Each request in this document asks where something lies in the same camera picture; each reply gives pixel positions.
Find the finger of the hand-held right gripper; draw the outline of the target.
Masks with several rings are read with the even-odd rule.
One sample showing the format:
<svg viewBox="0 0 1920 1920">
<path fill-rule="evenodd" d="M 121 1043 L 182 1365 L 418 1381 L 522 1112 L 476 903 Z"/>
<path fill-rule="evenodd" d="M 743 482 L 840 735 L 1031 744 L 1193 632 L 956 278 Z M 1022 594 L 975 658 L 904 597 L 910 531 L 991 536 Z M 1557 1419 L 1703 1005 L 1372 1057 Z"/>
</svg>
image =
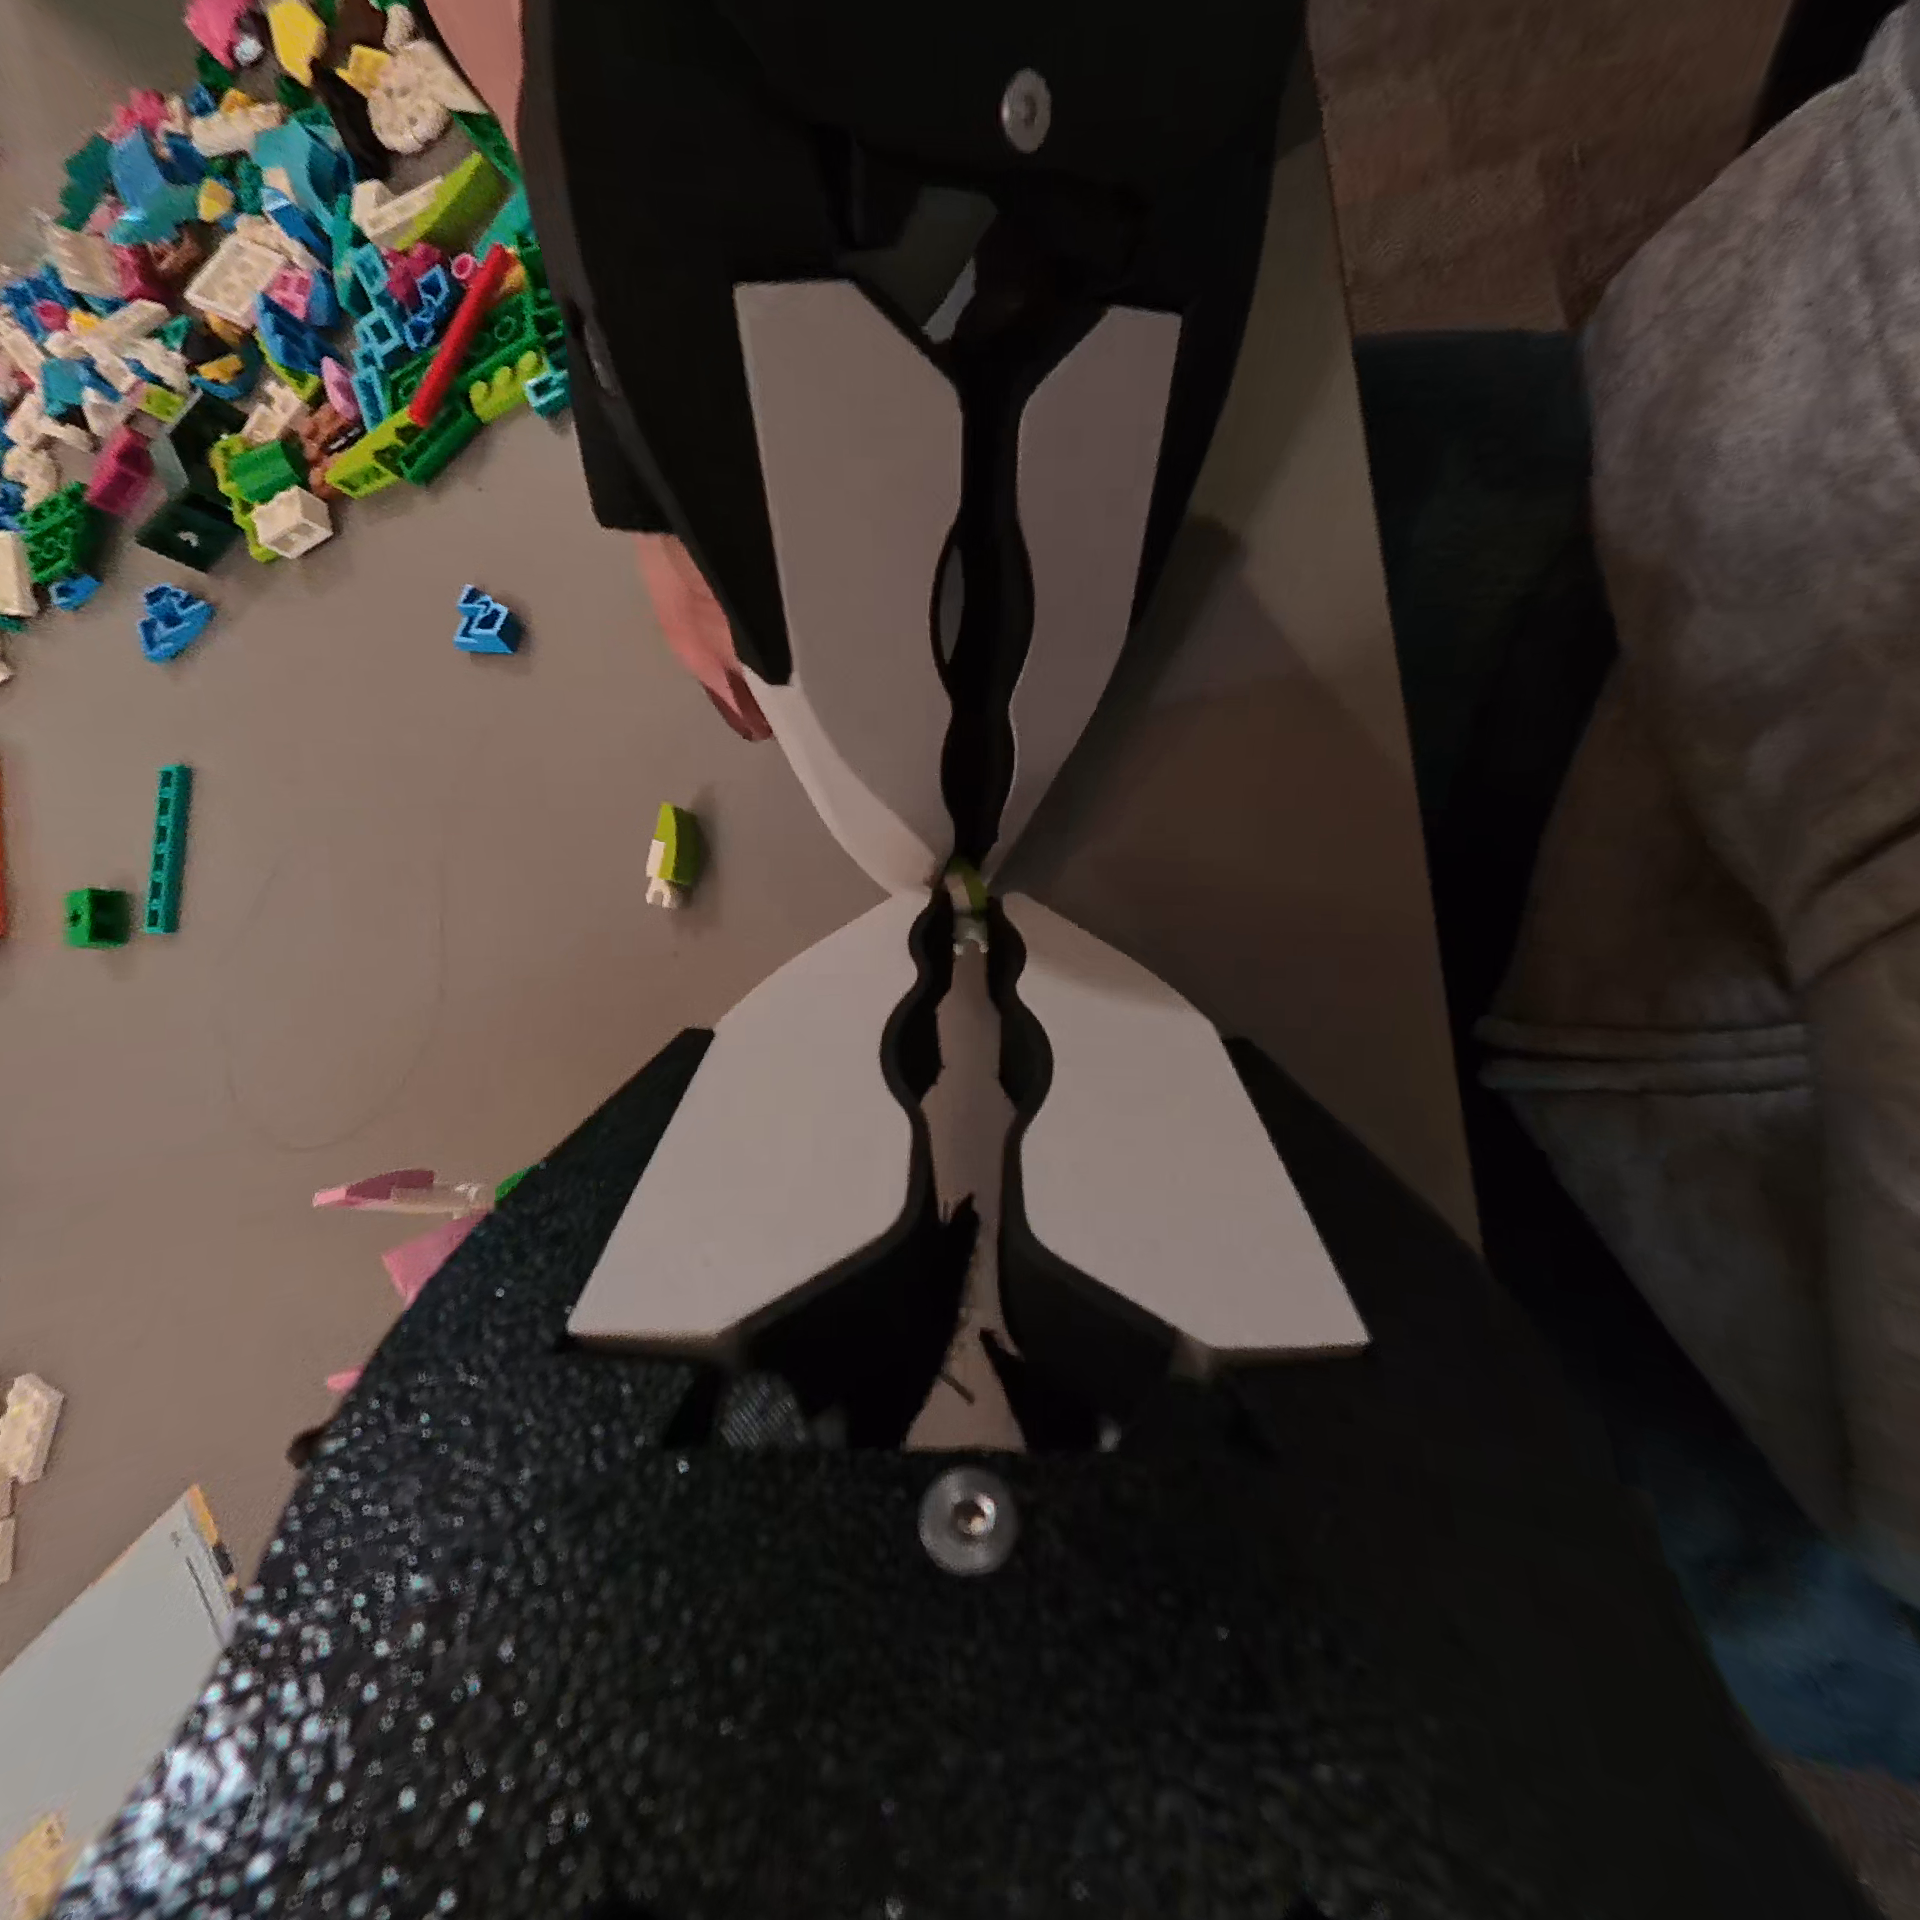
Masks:
<svg viewBox="0 0 1920 1920">
<path fill-rule="evenodd" d="M 1109 305 L 967 346 L 967 862 L 995 876 L 1135 617 L 1181 319 Z"/>
<path fill-rule="evenodd" d="M 733 291 L 787 668 L 746 670 L 830 836 L 882 889 L 954 848 L 937 575 L 961 493 L 961 406 L 849 282 Z"/>
</svg>

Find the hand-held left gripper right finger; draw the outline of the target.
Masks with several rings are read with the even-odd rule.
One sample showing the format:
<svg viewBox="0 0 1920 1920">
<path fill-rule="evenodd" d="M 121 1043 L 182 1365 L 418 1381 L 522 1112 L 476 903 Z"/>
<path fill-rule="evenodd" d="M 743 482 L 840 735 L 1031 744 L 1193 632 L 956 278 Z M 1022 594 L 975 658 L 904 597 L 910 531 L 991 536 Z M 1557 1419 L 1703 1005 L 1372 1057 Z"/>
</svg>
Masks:
<svg viewBox="0 0 1920 1920">
<path fill-rule="evenodd" d="M 1370 1332 L 1212 1020 L 1023 893 L 994 903 L 998 1288 L 1033 1363 L 1350 1356 Z"/>
</svg>

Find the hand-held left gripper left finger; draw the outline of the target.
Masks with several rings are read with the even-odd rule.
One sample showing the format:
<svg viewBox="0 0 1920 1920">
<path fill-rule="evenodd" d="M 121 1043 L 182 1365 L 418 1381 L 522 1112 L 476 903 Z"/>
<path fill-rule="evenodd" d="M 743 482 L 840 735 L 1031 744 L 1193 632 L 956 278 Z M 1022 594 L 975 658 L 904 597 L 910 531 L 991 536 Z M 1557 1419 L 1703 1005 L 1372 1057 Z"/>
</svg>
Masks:
<svg viewBox="0 0 1920 1920">
<path fill-rule="evenodd" d="M 895 1320 L 943 1226 L 923 1099 L 952 903 L 897 891 L 816 940 L 709 1029 L 578 1296 L 585 1347 L 767 1363 Z"/>
</svg>

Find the pink lego flower model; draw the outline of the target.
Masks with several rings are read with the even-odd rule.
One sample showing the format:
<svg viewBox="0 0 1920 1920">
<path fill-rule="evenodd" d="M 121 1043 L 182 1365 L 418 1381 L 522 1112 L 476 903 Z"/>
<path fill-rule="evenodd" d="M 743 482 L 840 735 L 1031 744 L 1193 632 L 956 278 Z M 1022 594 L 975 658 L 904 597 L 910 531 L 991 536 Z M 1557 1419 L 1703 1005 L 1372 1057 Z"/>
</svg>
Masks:
<svg viewBox="0 0 1920 1920">
<path fill-rule="evenodd" d="M 515 1168 L 498 1181 L 443 1179 L 430 1166 L 390 1168 L 320 1188 L 310 1206 L 315 1212 L 383 1214 L 424 1221 L 381 1256 L 399 1303 L 409 1307 L 443 1261 L 537 1168 L 537 1162 Z"/>
</svg>

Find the pile of mixed lego bricks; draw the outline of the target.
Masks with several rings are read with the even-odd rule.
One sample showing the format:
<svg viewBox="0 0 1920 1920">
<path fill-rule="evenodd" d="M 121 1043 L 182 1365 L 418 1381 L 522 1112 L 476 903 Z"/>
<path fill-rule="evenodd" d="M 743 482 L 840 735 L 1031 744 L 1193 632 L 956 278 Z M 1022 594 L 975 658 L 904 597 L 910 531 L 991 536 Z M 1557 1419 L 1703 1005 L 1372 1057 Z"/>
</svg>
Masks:
<svg viewBox="0 0 1920 1920">
<path fill-rule="evenodd" d="M 186 3 L 187 91 L 136 88 L 3 265 L 3 634 L 131 543 L 290 563 L 494 422 L 569 409 L 510 131 L 425 3 Z"/>
</svg>

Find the long teal lego plate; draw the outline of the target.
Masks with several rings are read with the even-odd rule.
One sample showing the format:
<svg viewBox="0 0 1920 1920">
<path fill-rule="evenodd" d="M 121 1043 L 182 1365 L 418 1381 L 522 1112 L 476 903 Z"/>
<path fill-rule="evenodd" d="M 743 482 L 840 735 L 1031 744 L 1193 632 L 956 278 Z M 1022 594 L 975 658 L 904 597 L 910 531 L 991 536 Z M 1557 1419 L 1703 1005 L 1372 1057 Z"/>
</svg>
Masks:
<svg viewBox="0 0 1920 1920">
<path fill-rule="evenodd" d="M 182 886 L 189 837 L 194 768 L 164 764 L 155 773 L 155 807 L 142 930 L 150 937 L 180 930 Z"/>
</svg>

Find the lego instruction booklet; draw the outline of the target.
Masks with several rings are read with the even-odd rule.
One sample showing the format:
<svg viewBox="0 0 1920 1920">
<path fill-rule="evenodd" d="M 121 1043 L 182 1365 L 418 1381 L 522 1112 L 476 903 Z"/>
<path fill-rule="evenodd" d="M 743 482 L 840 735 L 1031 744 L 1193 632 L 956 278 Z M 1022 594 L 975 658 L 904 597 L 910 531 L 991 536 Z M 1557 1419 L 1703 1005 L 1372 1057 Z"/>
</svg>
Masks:
<svg viewBox="0 0 1920 1920">
<path fill-rule="evenodd" d="M 189 1485 L 1 1676 L 1 1914 L 42 1915 L 178 1731 L 235 1608 Z"/>
</svg>

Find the person's right hand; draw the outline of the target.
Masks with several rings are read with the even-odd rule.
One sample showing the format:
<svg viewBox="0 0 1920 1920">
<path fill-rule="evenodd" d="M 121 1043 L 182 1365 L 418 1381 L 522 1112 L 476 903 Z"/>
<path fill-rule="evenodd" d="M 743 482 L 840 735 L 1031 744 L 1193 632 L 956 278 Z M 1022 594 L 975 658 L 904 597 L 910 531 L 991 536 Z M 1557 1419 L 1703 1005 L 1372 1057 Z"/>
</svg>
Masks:
<svg viewBox="0 0 1920 1920">
<path fill-rule="evenodd" d="M 635 566 L 662 640 L 702 686 L 728 728 L 746 741 L 773 731 L 737 659 L 732 623 L 691 554 L 669 534 L 634 534 Z"/>
</svg>

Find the grey sweatshirt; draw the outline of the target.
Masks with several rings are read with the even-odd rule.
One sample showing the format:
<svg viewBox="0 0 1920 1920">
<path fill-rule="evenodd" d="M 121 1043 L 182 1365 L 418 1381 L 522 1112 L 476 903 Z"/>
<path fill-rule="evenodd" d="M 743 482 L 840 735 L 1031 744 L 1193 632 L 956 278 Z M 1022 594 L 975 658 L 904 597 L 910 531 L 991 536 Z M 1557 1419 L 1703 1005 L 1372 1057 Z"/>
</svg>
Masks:
<svg viewBox="0 0 1920 1920">
<path fill-rule="evenodd" d="M 1917 1600 L 1917 16 L 1615 275 L 1615 632 L 1482 1080 L 1787 1493 Z"/>
</svg>

